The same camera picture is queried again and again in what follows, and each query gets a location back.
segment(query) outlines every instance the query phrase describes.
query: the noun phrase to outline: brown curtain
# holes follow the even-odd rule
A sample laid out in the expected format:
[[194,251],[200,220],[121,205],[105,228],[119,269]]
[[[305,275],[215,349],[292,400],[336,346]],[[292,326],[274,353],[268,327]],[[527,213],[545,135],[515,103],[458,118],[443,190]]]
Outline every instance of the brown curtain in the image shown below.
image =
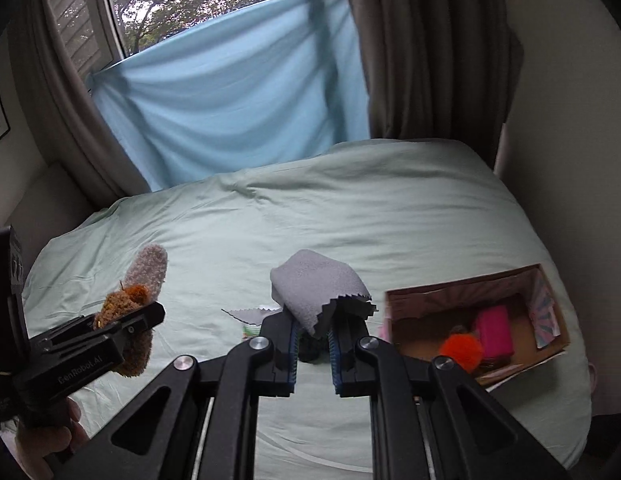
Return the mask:
[[349,0],[371,137],[457,139],[493,166],[522,62],[505,0]]
[[73,67],[50,0],[25,0],[8,41],[19,100],[44,159],[59,161],[98,207],[148,191]]

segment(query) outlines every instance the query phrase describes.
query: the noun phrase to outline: gray microfiber cloth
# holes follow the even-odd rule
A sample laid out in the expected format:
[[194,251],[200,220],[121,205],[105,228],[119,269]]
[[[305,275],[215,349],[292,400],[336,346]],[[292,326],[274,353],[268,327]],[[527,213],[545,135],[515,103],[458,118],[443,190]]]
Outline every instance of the gray microfiber cloth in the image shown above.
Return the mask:
[[308,249],[271,270],[271,283],[273,299],[315,338],[326,335],[338,307],[363,319],[375,312],[366,285],[350,266]]

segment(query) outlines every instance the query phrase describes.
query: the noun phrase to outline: mattress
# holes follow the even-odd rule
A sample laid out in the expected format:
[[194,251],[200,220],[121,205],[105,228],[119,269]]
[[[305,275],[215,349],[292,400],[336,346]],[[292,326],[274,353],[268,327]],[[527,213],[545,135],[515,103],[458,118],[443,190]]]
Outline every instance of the mattress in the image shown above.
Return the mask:
[[[565,466],[577,462],[591,411],[575,311],[523,210],[463,144],[350,142],[122,199],[41,252],[24,290],[30,335],[98,310],[149,243],[168,251],[166,319],[142,376],[110,373],[74,395],[89,434],[176,356],[210,359],[240,342],[241,323],[222,308],[271,304],[270,269],[307,248],[350,264],[380,311],[392,288],[541,263],[571,344],[493,395]],[[382,314],[369,321],[371,333]],[[327,362],[300,363],[289,399],[261,400],[257,432],[256,479],[371,477],[367,399],[337,397]]]

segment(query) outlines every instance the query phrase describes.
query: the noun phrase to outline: gray cushion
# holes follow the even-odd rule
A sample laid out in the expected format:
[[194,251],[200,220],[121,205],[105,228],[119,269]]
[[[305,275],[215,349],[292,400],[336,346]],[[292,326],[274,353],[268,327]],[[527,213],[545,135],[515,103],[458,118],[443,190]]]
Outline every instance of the gray cushion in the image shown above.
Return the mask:
[[22,244],[24,276],[52,238],[73,230],[94,211],[58,163],[48,168],[26,191],[8,219]]

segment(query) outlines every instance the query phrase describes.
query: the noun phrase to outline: wall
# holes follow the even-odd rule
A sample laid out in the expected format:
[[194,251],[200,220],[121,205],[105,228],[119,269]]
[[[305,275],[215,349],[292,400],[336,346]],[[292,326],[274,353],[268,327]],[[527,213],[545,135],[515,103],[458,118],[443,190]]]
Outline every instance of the wall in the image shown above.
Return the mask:
[[10,125],[10,131],[0,140],[2,226],[28,186],[46,169],[17,98],[5,32],[0,38],[0,95]]
[[525,60],[498,174],[545,242],[621,411],[621,32],[600,0],[507,0]]

